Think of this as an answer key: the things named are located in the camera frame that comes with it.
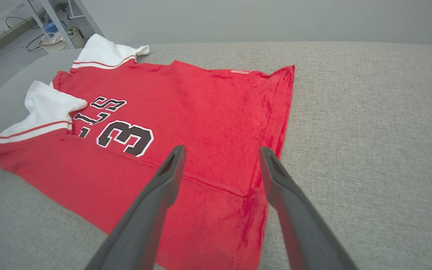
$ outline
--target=basketball jersey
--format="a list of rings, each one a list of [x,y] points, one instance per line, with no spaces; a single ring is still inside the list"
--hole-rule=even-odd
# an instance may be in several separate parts
[[[267,75],[137,64],[147,53],[92,36],[69,73],[31,85],[29,116],[0,133],[0,166],[109,234],[185,145],[156,263],[256,269],[268,208],[258,151],[281,155],[294,66]]]

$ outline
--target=couch cushion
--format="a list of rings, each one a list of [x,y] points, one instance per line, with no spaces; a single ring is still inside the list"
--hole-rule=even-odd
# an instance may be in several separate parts
[[[262,42],[150,47],[151,55],[139,57],[138,62],[181,60],[207,69],[267,73],[295,64],[293,103],[281,157],[289,174],[360,268],[432,268],[432,46]],[[76,56],[77,51],[48,55],[5,84],[0,89],[0,131],[26,115],[23,99],[32,80],[49,82],[58,69],[68,70]],[[17,192],[5,193],[7,204],[36,192],[19,178],[6,181],[19,186],[11,188]],[[19,237],[29,238],[24,248],[32,243],[62,260],[71,258],[68,253],[74,251],[64,247],[74,244],[72,238],[50,244],[26,236],[38,235],[38,230],[61,235],[66,229],[75,235],[75,231],[86,232],[89,243],[101,241],[97,229],[74,214],[57,205],[39,207],[44,198],[32,200],[15,201],[18,207],[13,211],[40,213],[41,219],[60,220],[58,225],[63,227],[41,222],[31,232],[21,231],[22,226],[38,224],[37,215],[11,219],[0,204],[0,234],[11,233],[14,239],[3,244],[0,236],[0,268],[15,260],[9,250],[23,248],[17,244]],[[96,246],[89,244],[78,261],[86,260]],[[46,259],[43,252],[19,256],[23,261]],[[68,261],[75,267],[82,265],[76,259]],[[259,268],[288,269],[272,207]]]

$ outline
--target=sleeve trim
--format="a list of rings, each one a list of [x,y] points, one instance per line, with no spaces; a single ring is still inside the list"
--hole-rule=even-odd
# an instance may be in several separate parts
[[[66,121],[66,120],[57,121],[57,122],[53,122],[53,123],[48,123],[48,124],[45,124],[45,125],[37,126],[37,127],[31,128],[31,129],[29,129],[29,130],[25,130],[25,131],[23,131],[23,132],[19,132],[19,133],[13,134],[13,135],[9,135],[9,136],[0,136],[0,139],[9,139],[9,138],[11,138],[11,137],[16,137],[16,136],[19,136],[19,135],[23,135],[23,134],[28,133],[28,132],[31,132],[31,131],[33,131],[33,130],[37,130],[37,129],[40,129],[40,128],[45,128],[45,127],[47,127],[47,126],[54,125],[54,124],[59,124],[59,123],[67,123],[68,125],[71,124],[70,122],[68,122],[68,121]]]
[[[97,68],[101,68],[101,69],[113,69],[113,68],[117,68],[117,67],[123,65],[124,63],[126,63],[130,59],[134,59],[136,61],[136,56],[130,55],[130,56],[126,57],[125,59],[123,59],[117,65],[108,65],[108,64],[99,63],[99,62],[96,62],[96,61],[91,61],[91,62],[74,62],[73,65],[71,66],[71,68],[97,67]]]
[[[27,140],[29,138],[37,137],[39,135],[58,130],[58,129],[72,129],[72,123],[69,121],[55,121],[53,123],[47,123],[29,130],[19,132],[9,136],[0,136],[0,144],[19,142],[22,140]]]
[[[57,129],[72,130],[72,111],[85,108],[87,102],[34,81],[24,100],[29,115],[0,133],[0,144],[26,140]]]
[[[146,54],[149,54],[149,46],[132,48],[130,46],[115,44],[99,34],[93,34],[77,60],[73,62],[72,68],[91,66],[112,69],[130,59],[136,61],[138,55]]]

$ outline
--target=storage basket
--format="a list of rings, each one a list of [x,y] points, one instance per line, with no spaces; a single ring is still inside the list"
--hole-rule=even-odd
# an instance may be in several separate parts
[[[39,42],[39,46],[41,46],[41,48],[43,48],[45,51],[47,51],[48,53],[56,53],[58,51],[69,50],[69,46],[64,40],[60,40],[54,44],[48,44],[48,41],[44,41],[44,37],[47,34],[45,34],[42,40]],[[77,29],[77,27],[71,27],[70,31],[68,31],[67,34],[70,36],[71,41],[73,42],[76,48],[84,47],[84,40],[81,35],[81,31]]]

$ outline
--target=printed number 3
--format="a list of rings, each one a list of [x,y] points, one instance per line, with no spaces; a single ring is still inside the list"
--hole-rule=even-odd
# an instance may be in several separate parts
[[[113,138],[111,133],[113,133],[114,130],[118,131],[118,135]],[[136,157],[144,155],[144,152],[148,149],[154,139],[152,130],[116,120],[106,126],[96,141],[98,145],[108,147],[111,140],[126,145],[132,137],[135,137],[138,140],[132,145],[127,145],[124,152]]]

